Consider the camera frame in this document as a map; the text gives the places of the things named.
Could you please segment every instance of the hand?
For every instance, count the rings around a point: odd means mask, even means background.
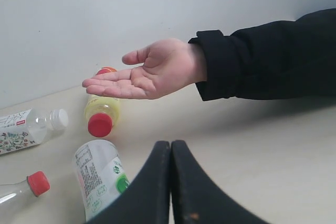
[[[124,99],[157,99],[189,84],[206,81],[202,49],[178,39],[159,40],[122,57],[126,65],[142,66],[87,79],[87,93]]]

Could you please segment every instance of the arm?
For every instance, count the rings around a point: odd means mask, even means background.
[[[336,9],[241,29],[200,31],[189,41],[205,55],[204,101],[336,95]]]

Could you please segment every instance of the wrist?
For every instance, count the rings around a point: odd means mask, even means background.
[[[197,44],[189,44],[194,57],[194,78],[193,82],[202,82],[207,80],[206,60],[204,51]]]

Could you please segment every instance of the yellow liquid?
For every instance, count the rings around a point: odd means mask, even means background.
[[[84,116],[87,121],[97,113],[105,113],[112,118],[114,125],[120,115],[120,100],[112,97],[100,97],[95,94],[89,95],[88,103],[84,109]]]

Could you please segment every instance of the white bottle cap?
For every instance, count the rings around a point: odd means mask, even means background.
[[[64,109],[53,110],[50,113],[50,121],[54,130],[63,130],[69,125],[68,113]]]

